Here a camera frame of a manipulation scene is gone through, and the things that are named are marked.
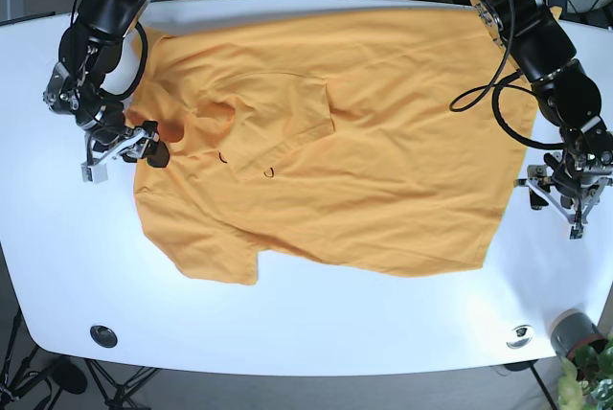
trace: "potted plant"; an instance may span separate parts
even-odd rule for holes
[[[588,316],[563,313],[552,330],[562,360],[559,410],[606,410],[613,406],[613,340],[607,341]]]
[[[613,340],[601,353],[591,345],[575,351],[571,362],[562,357],[559,410],[605,410],[613,406]]]

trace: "gray floor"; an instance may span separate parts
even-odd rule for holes
[[[586,9],[592,0],[573,0]],[[46,11],[67,12],[72,0],[24,0],[24,13]],[[17,304],[12,293],[4,260],[0,259],[0,348],[8,340],[11,318]],[[613,320],[613,313],[608,316]],[[25,354],[33,343],[23,328],[16,357]],[[51,360],[43,354],[38,365]],[[85,370],[80,359],[75,362]],[[537,364],[550,390],[556,392],[559,364],[556,359]],[[118,379],[128,377],[135,369],[110,364],[109,371]],[[17,402],[14,409],[31,409],[45,394],[44,387]],[[473,369],[435,374],[371,376],[350,378],[292,378],[257,376],[221,376],[164,371],[137,395],[137,401],[156,410],[543,410],[548,408],[530,372],[509,374],[498,368]],[[63,396],[58,410],[103,409],[102,398],[90,386],[85,395]]]

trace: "shirt sleeve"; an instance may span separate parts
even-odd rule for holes
[[[217,223],[179,198],[141,192],[136,207],[145,236],[188,278],[253,285],[257,249],[240,230]]]

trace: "yellow t-shirt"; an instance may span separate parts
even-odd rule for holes
[[[488,98],[448,110],[501,59],[474,12],[149,36],[127,114],[160,123],[170,163],[140,162],[134,192],[145,234],[185,275],[254,284],[265,249],[405,277],[481,267],[525,149]],[[530,133],[530,96],[505,91],[501,106]]]

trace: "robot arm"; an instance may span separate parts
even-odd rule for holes
[[[563,141],[561,153],[545,154],[545,164],[530,166],[528,178],[517,186],[530,188],[533,209],[554,207],[572,225],[571,239],[580,239],[587,215],[604,187],[613,184],[608,177],[613,172],[613,136],[601,118],[600,91],[575,58],[577,51],[552,15],[548,0],[512,1],[515,26],[510,57],[520,71],[517,76],[530,83],[541,113],[559,128]],[[508,49],[510,1],[471,0],[471,4],[494,42]],[[499,123],[502,117],[496,108],[501,90],[502,85],[494,88],[492,101]],[[552,196],[552,187],[560,193],[559,200]]]
[[[157,123],[125,126],[123,100],[136,89],[147,60],[147,39],[138,19],[150,1],[82,0],[76,22],[61,39],[59,60],[44,100],[55,113],[75,116],[77,125],[85,131],[87,161],[82,168],[86,181],[103,181],[104,164],[117,156],[127,162],[146,158],[155,168],[169,162]],[[512,77],[493,85],[492,108],[497,121],[519,142],[531,142],[514,134],[496,111],[503,87],[523,75],[538,99],[540,111],[559,127],[563,141],[554,147],[529,145],[562,152],[547,153],[545,165],[530,166],[529,178],[519,180],[517,185],[530,188],[533,209],[552,205],[573,226],[571,238],[577,239],[603,188],[613,184],[609,177],[613,172],[613,136],[600,116],[598,87],[575,59],[577,51],[547,2],[471,0],[494,42],[518,69]],[[110,94],[102,88],[104,77],[117,67],[122,43],[134,28],[143,41],[139,73],[124,93]],[[552,196],[552,187],[560,193],[560,200]]]
[[[155,168],[169,162],[157,123],[125,125],[123,100],[136,89],[147,61],[147,38],[138,19],[150,1],[81,0],[77,19],[61,39],[58,62],[43,99],[54,113],[73,115],[85,131],[85,181],[105,180],[105,163],[118,156],[127,162],[147,159]],[[124,39],[134,28],[143,41],[139,72],[124,93],[114,95],[102,88],[104,77],[119,64]]]

